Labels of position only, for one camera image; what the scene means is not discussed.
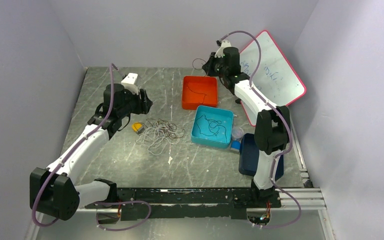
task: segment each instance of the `teal bin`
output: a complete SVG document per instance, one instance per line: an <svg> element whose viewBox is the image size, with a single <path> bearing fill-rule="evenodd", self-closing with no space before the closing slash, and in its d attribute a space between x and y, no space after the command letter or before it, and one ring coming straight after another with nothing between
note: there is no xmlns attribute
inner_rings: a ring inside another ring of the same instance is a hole
<svg viewBox="0 0 384 240"><path fill-rule="evenodd" d="M192 143L225 149L231 143L234 114L232 111L198 106L190 137Z"/></svg>

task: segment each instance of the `small yellow object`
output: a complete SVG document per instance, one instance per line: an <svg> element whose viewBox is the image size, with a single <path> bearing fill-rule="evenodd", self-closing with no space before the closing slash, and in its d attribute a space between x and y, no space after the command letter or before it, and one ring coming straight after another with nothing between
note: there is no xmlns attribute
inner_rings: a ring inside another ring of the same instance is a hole
<svg viewBox="0 0 384 240"><path fill-rule="evenodd" d="M131 125L131 128L133 129L133 131L137 134L141 134L144 130L145 130L145 127L142 123L140 122L135 122Z"/></svg>

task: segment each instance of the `pile of rubber bands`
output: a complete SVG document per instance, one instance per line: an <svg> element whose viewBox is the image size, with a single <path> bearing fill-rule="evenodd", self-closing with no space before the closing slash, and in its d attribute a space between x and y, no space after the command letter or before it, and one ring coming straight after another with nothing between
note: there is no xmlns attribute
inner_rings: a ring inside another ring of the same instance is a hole
<svg viewBox="0 0 384 240"><path fill-rule="evenodd" d="M141 124L145 130L139 134L136 144L144 146L155 156L162 154L167 145L178 144L185 136L185 129L178 131L176 124L167 120L148 118Z"/></svg>

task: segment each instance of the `clear plastic cup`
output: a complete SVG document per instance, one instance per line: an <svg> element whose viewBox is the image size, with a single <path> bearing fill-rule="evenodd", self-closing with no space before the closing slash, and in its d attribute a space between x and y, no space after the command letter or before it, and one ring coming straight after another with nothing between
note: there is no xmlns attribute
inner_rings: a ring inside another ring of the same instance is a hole
<svg viewBox="0 0 384 240"><path fill-rule="evenodd" d="M234 126L232 128L231 139L232 141L240 142L245 132L240 126Z"/></svg>

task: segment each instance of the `small plastic container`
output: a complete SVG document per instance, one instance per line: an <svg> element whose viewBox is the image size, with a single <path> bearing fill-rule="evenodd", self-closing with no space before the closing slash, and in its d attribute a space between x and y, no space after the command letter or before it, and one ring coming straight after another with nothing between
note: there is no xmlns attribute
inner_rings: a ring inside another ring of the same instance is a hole
<svg viewBox="0 0 384 240"><path fill-rule="evenodd" d="M185 76L181 94L181 107L196 110L198 106L217 107L217 79L210 76Z"/></svg>
<svg viewBox="0 0 384 240"><path fill-rule="evenodd" d="M225 149L231 143L232 111L198 106L190 138L192 143Z"/></svg>
<svg viewBox="0 0 384 240"><path fill-rule="evenodd" d="M242 137L244 136L245 132L240 126L234 126L232 128L232 134L231 134L231 139L232 141L238 141L240 142Z"/></svg>

